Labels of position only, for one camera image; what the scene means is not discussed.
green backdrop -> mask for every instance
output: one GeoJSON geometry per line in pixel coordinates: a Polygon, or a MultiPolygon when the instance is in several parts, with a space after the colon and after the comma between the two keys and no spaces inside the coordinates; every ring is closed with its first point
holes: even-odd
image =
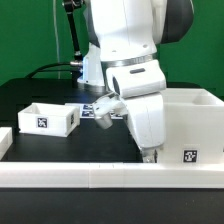
{"type": "MultiPolygon", "coordinates": [[[[168,81],[193,82],[223,97],[224,1],[193,0],[193,3],[193,26],[180,42],[158,47],[160,64],[168,81]]],[[[75,21],[81,51],[85,54],[88,37],[82,10],[75,13],[75,21]]],[[[57,25],[60,59],[69,61],[73,48],[62,0],[57,0],[57,25]]],[[[53,0],[0,1],[0,84],[56,61],[53,0]]]]}

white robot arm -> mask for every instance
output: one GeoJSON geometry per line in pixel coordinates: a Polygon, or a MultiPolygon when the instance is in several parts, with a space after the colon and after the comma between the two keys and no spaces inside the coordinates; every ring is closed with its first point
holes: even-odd
{"type": "Polygon", "coordinates": [[[136,144],[147,156],[165,141],[159,91],[166,88],[166,81],[155,59],[153,38],[156,42],[162,38],[166,0],[91,0],[90,4],[103,75],[112,92],[94,103],[96,121],[102,128],[111,126],[111,109],[124,116],[136,144]]]}

white box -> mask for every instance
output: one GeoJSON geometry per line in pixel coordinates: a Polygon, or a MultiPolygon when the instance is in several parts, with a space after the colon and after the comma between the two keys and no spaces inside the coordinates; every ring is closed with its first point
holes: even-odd
{"type": "Polygon", "coordinates": [[[20,133],[67,137],[80,124],[79,107],[32,103],[18,113],[20,133]]]}
{"type": "Polygon", "coordinates": [[[12,144],[12,128],[0,128],[0,160],[12,144]]]}
{"type": "Polygon", "coordinates": [[[158,163],[223,163],[224,102],[204,89],[166,89],[162,95],[166,140],[158,163]]]}

